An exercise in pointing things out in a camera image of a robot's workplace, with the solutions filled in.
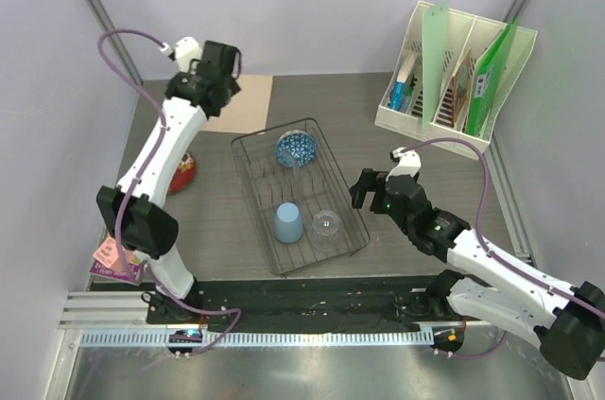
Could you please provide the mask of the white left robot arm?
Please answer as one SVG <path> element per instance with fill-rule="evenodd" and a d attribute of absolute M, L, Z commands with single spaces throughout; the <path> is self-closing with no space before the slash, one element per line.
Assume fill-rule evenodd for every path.
<path fill-rule="evenodd" d="M 183 38 L 163 53 L 178 65 L 166 84 L 158 117 L 133 165 L 114 187 L 99 189 L 96 202 L 109 233 L 150 267 L 169 313 L 182 323 L 201 311 L 197 280 L 176 247 L 179 224 L 164 210 L 173 176 L 199 130 L 218 117 L 239 92 L 241 52 L 232 45 Z"/>

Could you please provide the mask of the red floral plate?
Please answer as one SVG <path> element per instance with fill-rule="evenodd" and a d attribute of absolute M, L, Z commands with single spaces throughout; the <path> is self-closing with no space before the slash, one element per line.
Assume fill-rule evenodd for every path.
<path fill-rule="evenodd" d="M 168 195 L 174 195 L 185 189 L 195 178 L 197 163 L 190 152 L 185 152 L 172 177 L 167 190 Z"/>

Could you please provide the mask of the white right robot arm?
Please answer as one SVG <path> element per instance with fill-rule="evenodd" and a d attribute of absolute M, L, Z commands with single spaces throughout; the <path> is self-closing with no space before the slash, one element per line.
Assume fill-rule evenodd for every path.
<path fill-rule="evenodd" d="M 412 245 L 448 264 L 427 290 L 440 320 L 489 322 L 536 347 L 559 372 L 584 380 L 604 354 L 604 293 L 540 272 L 487 241 L 464 219 L 431 204 L 416 177 L 362 170 L 352 206 L 373 193 L 371 211 L 389 216 Z"/>

